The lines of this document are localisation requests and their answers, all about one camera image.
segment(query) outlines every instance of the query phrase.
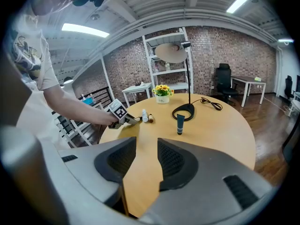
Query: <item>white t-shirt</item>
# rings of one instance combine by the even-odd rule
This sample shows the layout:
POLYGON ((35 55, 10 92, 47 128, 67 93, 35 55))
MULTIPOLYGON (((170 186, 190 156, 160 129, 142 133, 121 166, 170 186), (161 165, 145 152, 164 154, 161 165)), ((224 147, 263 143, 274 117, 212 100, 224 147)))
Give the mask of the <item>white t-shirt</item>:
POLYGON ((26 6, 16 19, 6 42, 7 51, 21 72, 22 81, 32 91, 16 126, 30 131, 39 140, 51 141, 57 149, 70 148, 60 136, 44 97, 44 89, 59 83, 52 68, 49 45, 42 30, 37 29, 37 18, 31 5, 26 6))

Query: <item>t-shirt sleeve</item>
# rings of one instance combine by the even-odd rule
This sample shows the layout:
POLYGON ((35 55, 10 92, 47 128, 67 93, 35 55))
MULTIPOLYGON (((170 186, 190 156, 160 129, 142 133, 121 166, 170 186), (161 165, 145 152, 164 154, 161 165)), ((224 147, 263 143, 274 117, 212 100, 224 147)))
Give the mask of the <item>t-shirt sleeve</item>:
POLYGON ((46 59, 45 60, 45 75, 44 75, 41 90, 45 90, 47 88, 50 88, 50 87, 53 87, 53 86, 59 84, 59 82, 57 81, 57 78, 55 76, 53 67, 52 67, 49 52, 45 56, 45 59, 46 59))

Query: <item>forearm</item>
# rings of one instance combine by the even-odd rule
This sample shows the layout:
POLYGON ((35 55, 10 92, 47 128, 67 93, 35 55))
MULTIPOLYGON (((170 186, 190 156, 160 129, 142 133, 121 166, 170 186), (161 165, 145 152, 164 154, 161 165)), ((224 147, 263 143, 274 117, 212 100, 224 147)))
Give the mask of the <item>forearm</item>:
POLYGON ((92 124, 111 125, 118 120, 112 113, 89 106, 59 89, 60 94, 55 96, 52 92, 44 91, 48 105, 58 114, 68 119, 92 124))

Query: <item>black power cord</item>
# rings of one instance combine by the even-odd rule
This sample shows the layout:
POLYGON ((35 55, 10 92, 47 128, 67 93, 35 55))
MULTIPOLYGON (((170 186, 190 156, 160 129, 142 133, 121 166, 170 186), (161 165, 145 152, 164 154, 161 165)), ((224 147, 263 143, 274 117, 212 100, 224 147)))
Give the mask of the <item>black power cord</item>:
POLYGON ((201 103, 210 103, 214 107, 214 109, 216 109, 218 111, 221 111, 223 109, 223 106, 221 104, 211 102, 211 101, 209 101, 208 99, 206 99, 204 97, 201 97, 201 99, 198 99, 198 100, 192 102, 192 104, 197 102, 197 101, 200 101, 201 103))

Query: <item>table lamp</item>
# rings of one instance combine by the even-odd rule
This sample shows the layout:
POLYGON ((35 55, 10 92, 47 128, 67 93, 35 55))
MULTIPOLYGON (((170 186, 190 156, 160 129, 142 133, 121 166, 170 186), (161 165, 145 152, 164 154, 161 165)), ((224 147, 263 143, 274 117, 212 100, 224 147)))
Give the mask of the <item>table lamp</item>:
POLYGON ((178 108, 174 109, 172 112, 172 116, 177 120, 175 113, 178 111, 187 111, 191 115, 188 118, 185 118, 184 121, 189 121, 194 117, 195 114, 195 107, 191 104, 191 89, 190 89, 190 78, 189 78, 189 71, 188 71, 188 54, 186 52, 186 48, 190 47, 191 43, 187 42, 179 42, 179 43, 165 43, 157 46, 155 49, 155 54, 158 58, 165 62, 170 63, 180 63, 184 60, 186 61, 187 66, 187 82, 188 82, 188 103, 179 106, 178 108))

